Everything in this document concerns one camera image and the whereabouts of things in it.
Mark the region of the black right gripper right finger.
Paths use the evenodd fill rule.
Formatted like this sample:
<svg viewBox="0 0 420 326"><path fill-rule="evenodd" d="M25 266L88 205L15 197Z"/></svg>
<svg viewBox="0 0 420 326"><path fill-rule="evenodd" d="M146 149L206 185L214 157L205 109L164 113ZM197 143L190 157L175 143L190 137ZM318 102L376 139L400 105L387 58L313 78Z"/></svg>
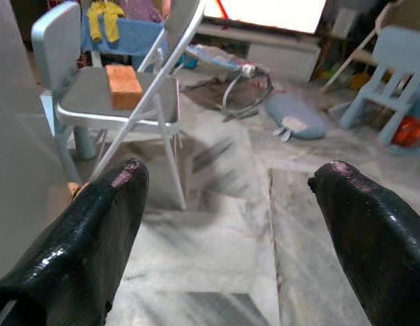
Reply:
<svg viewBox="0 0 420 326"><path fill-rule="evenodd" d="M317 169L315 194L339 262L372 325L420 325L420 216L342 161Z"/></svg>

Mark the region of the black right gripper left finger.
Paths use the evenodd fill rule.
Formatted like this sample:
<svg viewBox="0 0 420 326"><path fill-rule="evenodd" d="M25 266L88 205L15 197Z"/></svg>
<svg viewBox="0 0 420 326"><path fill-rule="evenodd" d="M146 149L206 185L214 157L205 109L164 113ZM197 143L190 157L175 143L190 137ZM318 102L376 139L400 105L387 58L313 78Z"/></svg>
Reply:
<svg viewBox="0 0 420 326"><path fill-rule="evenodd" d="M104 325L148 188L136 159L85 186L0 279L0 325Z"/></svg>

